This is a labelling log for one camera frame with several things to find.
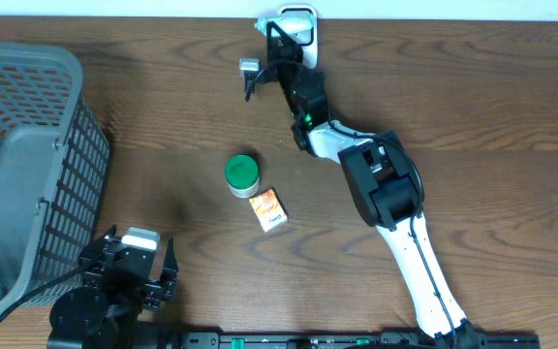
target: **green led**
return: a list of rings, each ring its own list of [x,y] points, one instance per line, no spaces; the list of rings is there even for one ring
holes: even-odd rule
[[[232,349],[244,349],[244,339],[232,339]]]

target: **green lid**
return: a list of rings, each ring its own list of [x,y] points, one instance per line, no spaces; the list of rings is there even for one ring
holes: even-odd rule
[[[258,164],[247,155],[236,155],[225,166],[225,179],[234,189],[250,188],[258,176]]]

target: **laundry basket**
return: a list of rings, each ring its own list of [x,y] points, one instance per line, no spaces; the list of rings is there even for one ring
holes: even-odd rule
[[[78,266],[91,239],[109,144],[63,48],[0,43],[0,313]],[[79,276],[25,305],[53,302]]]

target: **wood grain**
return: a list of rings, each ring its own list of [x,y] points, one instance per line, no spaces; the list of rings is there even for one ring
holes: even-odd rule
[[[98,231],[175,238],[178,298],[144,319],[228,332],[415,326],[341,169],[296,149],[279,87],[244,103],[238,59],[264,54],[252,24],[0,17],[0,41],[81,61],[84,95],[114,137]],[[323,20],[320,40],[344,120],[395,130],[418,164],[432,244],[471,321],[558,348],[558,23]],[[223,166],[242,151],[290,215],[271,233],[225,187]],[[18,310],[0,346],[44,346],[47,316]]]

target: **orange box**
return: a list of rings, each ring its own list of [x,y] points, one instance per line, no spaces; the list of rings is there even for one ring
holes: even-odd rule
[[[249,199],[249,203],[256,212],[265,233],[288,221],[288,214],[281,207],[281,203],[272,189]]]

